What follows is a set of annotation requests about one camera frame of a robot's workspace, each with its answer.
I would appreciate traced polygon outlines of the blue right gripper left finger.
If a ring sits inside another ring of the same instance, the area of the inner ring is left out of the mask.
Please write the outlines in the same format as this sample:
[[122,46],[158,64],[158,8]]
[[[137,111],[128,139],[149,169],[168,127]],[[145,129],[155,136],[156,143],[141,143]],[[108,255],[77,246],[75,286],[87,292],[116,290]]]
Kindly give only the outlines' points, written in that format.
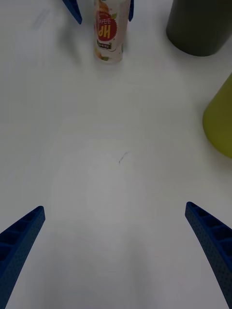
[[38,206],[0,234],[0,308],[6,308],[28,254],[45,222]]

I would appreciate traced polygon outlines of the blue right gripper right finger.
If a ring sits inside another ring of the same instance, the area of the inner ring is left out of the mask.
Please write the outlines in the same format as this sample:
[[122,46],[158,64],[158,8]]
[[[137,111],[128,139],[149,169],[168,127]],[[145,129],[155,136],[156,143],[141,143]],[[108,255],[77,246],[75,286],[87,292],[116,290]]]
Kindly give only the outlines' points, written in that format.
[[185,217],[207,257],[228,307],[232,308],[232,229],[192,202],[186,204]]

